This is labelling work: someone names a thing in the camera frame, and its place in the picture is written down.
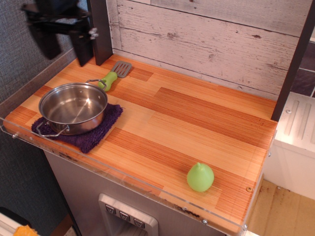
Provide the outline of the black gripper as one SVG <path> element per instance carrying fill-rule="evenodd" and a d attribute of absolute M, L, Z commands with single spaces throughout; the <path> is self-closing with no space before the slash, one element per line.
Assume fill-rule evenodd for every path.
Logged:
<path fill-rule="evenodd" d="M 91 39 L 96 39 L 98 32 L 90 26 L 91 14 L 78 3 L 77 0 L 35 0 L 22 5 L 31 35 L 47 59 L 54 59 L 62 52 L 55 34 L 70 34 L 80 66 L 94 57 Z"/>

